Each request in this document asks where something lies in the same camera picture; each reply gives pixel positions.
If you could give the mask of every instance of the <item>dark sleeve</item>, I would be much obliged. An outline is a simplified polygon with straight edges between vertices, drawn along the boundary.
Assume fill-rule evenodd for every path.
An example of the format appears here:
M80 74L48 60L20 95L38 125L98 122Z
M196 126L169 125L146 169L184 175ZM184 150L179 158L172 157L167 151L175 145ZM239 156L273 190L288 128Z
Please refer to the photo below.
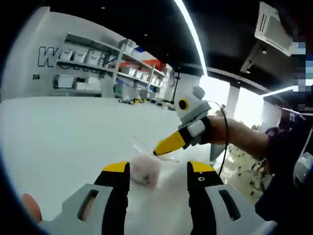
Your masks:
M291 131L270 137L267 159L271 173L293 171L312 126L313 121L311 119L304 120L297 123Z

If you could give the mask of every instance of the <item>gray gripper housing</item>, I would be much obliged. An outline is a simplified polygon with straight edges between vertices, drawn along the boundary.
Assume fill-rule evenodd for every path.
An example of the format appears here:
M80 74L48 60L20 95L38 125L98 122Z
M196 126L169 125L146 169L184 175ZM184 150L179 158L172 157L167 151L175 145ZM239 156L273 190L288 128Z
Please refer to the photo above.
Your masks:
M113 187L85 184L62 204L62 212L39 225L54 235L101 235L103 215ZM96 194L86 221L79 219L89 195Z

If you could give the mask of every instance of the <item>white storage box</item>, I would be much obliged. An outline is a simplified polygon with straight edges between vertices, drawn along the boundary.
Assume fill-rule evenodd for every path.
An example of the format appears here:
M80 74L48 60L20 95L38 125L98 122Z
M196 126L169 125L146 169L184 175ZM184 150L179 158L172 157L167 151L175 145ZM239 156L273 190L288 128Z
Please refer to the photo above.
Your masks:
M152 77L151 79L151 84L155 84L156 83L156 78L155 77Z
M92 54L87 54L85 63L89 65L97 65L97 62L99 60L98 56L92 55Z
M78 82L76 84L76 89L77 90L85 90L85 88L86 88L86 83L85 82Z
M157 86L159 86L159 85L160 85L160 82L161 82L161 81L160 81L159 79L156 79L156 83L155 83L155 84L156 84Z
M58 81L58 88L72 88L73 86L73 76L58 74L56 79Z
M101 90L101 81L100 81L99 78L89 77L88 78L88 83L94 85L94 90L95 91L100 91Z
M60 54L61 60L70 60L71 56L73 54L73 51L71 49L63 49Z
M132 66L123 66L121 68L121 71L122 73L125 73L129 76L134 76L135 75L135 72L136 72L136 69L134 69Z
M104 59L100 59L99 64L97 65L99 65L100 67L104 67Z
M148 81L148 78L149 78L149 74L147 72L143 72L142 76L141 76L141 79L144 80L144 81Z
M128 54L128 55L131 55L131 53L132 53L134 47L136 46L136 43L133 42L133 41L130 40L130 39L124 39L124 40L122 40L122 41L119 41L117 47L121 49L122 46L123 46L123 44L125 44L125 51L124 51L124 52L125 52L126 54Z
M85 90L86 91L94 91L94 87L95 87L94 84L89 84L89 83L85 84Z
M134 76L135 76L135 78L141 79L142 71L136 70Z
M83 63L85 60L85 57L86 57L86 53L76 51L76 52L74 52L73 60L76 62L79 62L79 63Z

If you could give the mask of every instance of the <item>forearm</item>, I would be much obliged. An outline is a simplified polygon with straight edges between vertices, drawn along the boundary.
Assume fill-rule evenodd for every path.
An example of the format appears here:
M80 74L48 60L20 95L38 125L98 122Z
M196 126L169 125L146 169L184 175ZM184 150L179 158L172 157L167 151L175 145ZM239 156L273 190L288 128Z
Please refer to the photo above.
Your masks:
M226 125L224 118L209 116L212 125L212 133L207 140L210 143L225 143ZM256 132L242 123L227 118L229 127L228 143L231 143L243 151L251 154L255 159L262 160L266 156L268 136Z

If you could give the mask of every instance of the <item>ceiling light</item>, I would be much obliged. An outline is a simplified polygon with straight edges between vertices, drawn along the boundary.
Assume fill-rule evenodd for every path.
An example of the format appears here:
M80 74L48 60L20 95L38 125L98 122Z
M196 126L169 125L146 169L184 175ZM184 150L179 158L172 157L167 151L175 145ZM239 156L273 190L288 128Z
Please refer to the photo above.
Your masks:
M191 32L191 36L193 37L194 39L194 42L196 44L196 48L197 48L197 51L198 51L198 54L199 54L199 57L200 57L200 63L201 63L201 67L203 69L203 75L207 77L207 70L206 70L206 65L205 65L205 59L204 59L204 54L203 54L203 51L202 51L202 47L201 47L201 44L200 44L200 40L199 40L199 37L197 35L197 32L196 32L196 29L195 29L195 26L190 18L190 15L187 11L187 8L186 6L184 5L184 3L182 2L182 0L174 0L175 3L177 4L180 12L182 13L182 16L184 17L187 25L188 25L188 28Z
M305 86L312 86L313 85L313 79L306 79L305 80ZM280 90L277 90L277 91L274 91L274 92L270 92L270 93L267 93L267 94L262 94L260 95L261 97L267 97L267 96L271 96L271 95L274 95L274 94L278 94L278 93L281 93L281 92L286 92L286 91L294 91L294 92L297 92L299 91L299 86L291 86L291 87L286 87L286 88L283 88L283 89L280 89Z
M274 92L270 92L270 93L267 93L267 94L262 94L262 95L260 95L260 97L267 97L267 96L271 96L271 95L274 95L274 94L278 94L278 93L286 92L286 91L291 91L291 90L293 90L293 86L286 87L284 89L280 89L280 90L277 90L277 91L274 91Z

